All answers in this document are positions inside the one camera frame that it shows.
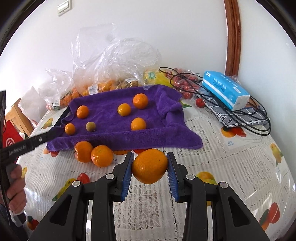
black cable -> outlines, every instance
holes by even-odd
[[[163,71],[163,70],[161,70],[161,69],[170,69],[170,70],[176,72],[176,74],[168,73],[168,72]],[[206,90],[207,92],[209,92],[209,93],[210,93],[210,91],[209,91],[207,88],[205,88],[204,86],[202,86],[202,85],[199,84],[202,80],[198,80],[198,78],[197,78],[197,81],[190,80],[190,79],[188,79],[188,78],[185,76],[185,74],[194,75],[194,76],[197,76],[197,77],[199,77],[199,78],[202,79],[201,76],[199,76],[199,75],[197,75],[197,74],[189,73],[189,72],[179,73],[177,70],[172,69],[172,68],[169,68],[169,67],[160,67],[160,71],[161,71],[162,73],[165,73],[165,74],[167,74],[167,75],[170,75],[170,84],[171,84],[176,90],[178,90],[178,91],[184,91],[184,92],[188,92],[188,93],[192,93],[192,94],[197,94],[197,95],[199,95],[200,97],[202,97],[204,101],[206,100],[207,102],[211,103],[212,105],[215,105],[215,106],[218,106],[218,107],[222,108],[222,109],[225,111],[225,113],[226,113],[231,119],[233,119],[233,120],[238,124],[238,126],[241,126],[241,127],[245,128],[245,129],[247,129],[248,131],[250,131],[250,132],[252,132],[252,133],[254,133],[254,134],[260,135],[260,136],[268,136],[268,135],[270,134],[270,132],[271,132],[271,123],[270,123],[270,120],[269,120],[269,118],[268,118],[268,116],[267,116],[267,111],[265,110],[264,106],[263,106],[258,100],[256,100],[254,97],[250,96],[250,100],[252,100],[253,103],[255,103],[255,105],[253,105],[253,103],[251,103],[251,102],[248,101],[248,104],[249,104],[250,106],[252,106],[253,109],[254,109],[254,112],[253,112],[253,113],[246,113],[246,112],[244,112],[244,111],[242,111],[242,110],[231,111],[231,110],[229,110],[229,108],[228,108],[228,107],[227,107],[222,101],[220,101],[215,95],[207,95],[207,94],[199,93],[199,92],[196,90],[196,88],[193,87],[193,84],[192,84],[192,83],[194,83],[195,85],[198,85],[199,87],[205,89],[205,90]],[[194,90],[194,92],[193,92],[193,91],[189,91],[189,90],[185,90],[185,89],[182,88],[182,87],[178,87],[178,86],[173,85],[172,80],[173,80],[174,77],[180,77],[181,79],[186,80],[186,82],[187,82],[188,85]],[[213,98],[213,99],[216,101],[216,103],[214,103],[214,102],[208,100],[208,99],[205,98],[205,97],[211,97],[211,98]],[[257,106],[256,103],[258,103],[258,104],[263,108],[264,112],[263,112],[263,111]],[[263,116],[263,119],[254,116],[254,114],[256,114],[256,113],[260,113],[260,114]],[[247,115],[247,116],[253,117],[254,119],[259,120],[259,121],[267,120],[267,123],[268,123],[269,127],[268,127],[267,129],[265,129],[265,130],[261,130],[261,129],[255,128],[253,125],[250,125],[250,124],[246,123],[244,120],[242,120],[242,118],[241,118],[239,115]]]

clear plastic bag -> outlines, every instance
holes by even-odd
[[[198,76],[194,75],[195,73],[184,68],[174,68],[174,71],[171,69],[162,69],[166,72],[166,77],[170,80],[172,79],[173,86],[180,92],[184,99],[191,99],[193,97],[193,93],[189,93],[183,90],[187,90],[190,92],[195,92],[200,87],[196,82],[198,81]]]
[[[46,113],[46,102],[38,95],[38,92],[32,87],[21,98],[18,107],[22,113],[33,123],[37,124]]]
[[[137,86],[147,89],[155,83],[158,50],[136,38],[117,40],[115,29],[113,24],[83,28],[72,43],[73,81],[83,96]],[[90,54],[92,45],[95,51]]]
[[[68,106],[72,99],[81,97],[74,87],[72,74],[56,69],[46,69],[46,72],[52,79],[39,86],[38,92],[47,103],[47,109],[59,110]]]

orange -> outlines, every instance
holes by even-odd
[[[72,123],[68,123],[66,126],[65,126],[65,132],[67,135],[74,135],[75,133],[75,126],[72,124]]]
[[[92,144],[87,141],[80,141],[75,145],[75,158],[80,162],[91,161]]]
[[[98,167],[107,167],[113,160],[113,152],[107,146],[97,146],[91,152],[91,160]]]
[[[103,91],[109,91],[110,88],[111,88],[111,86],[112,86],[112,81],[109,80],[109,81],[105,84],[105,86],[103,87]]]
[[[80,119],[84,119],[89,115],[89,109],[87,106],[82,105],[77,109],[76,115]]]
[[[125,155],[129,152],[130,150],[122,150],[122,151],[113,151],[115,155]]]
[[[137,94],[133,98],[133,105],[138,109],[145,109],[148,105],[148,97],[145,94]]]
[[[133,162],[132,173],[136,179],[145,184],[157,182],[168,168],[168,159],[157,149],[140,153]]]
[[[131,107],[127,103],[121,104],[120,106],[118,106],[117,112],[121,116],[128,116],[131,113]]]
[[[131,122],[131,129],[132,131],[146,129],[146,122],[142,118],[137,117]]]

tablecloth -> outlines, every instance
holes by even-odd
[[[159,150],[165,154],[173,152],[177,162],[185,165],[189,173],[196,175],[207,171],[217,182],[227,182],[258,221],[276,203],[280,218],[269,224],[266,233],[271,241],[283,236],[296,218],[296,193],[284,156],[280,160],[275,157],[273,150],[278,147],[272,137],[258,136],[244,129],[225,133],[209,109],[197,108],[188,100],[182,102],[185,123],[202,138],[204,146],[197,150]],[[32,135],[48,131],[62,112],[47,112]],[[43,144],[18,160],[22,167],[27,167],[25,211],[39,221],[54,204],[54,197],[68,179],[77,178],[84,172],[91,181],[96,181],[112,172],[125,157],[114,155],[109,167],[98,168],[93,163],[76,161],[73,151],[48,153],[45,148],[46,144]],[[186,204],[174,201],[167,174],[151,185],[132,177],[126,200],[113,203],[113,208],[117,240],[182,240]],[[86,224],[87,240],[90,240],[91,232],[90,211],[91,202]],[[208,240],[212,240],[211,207],[207,212]]]

light switch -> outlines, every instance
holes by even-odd
[[[61,16],[71,9],[72,9],[72,0],[67,0],[62,4],[60,4],[59,6],[57,6],[57,15]]]

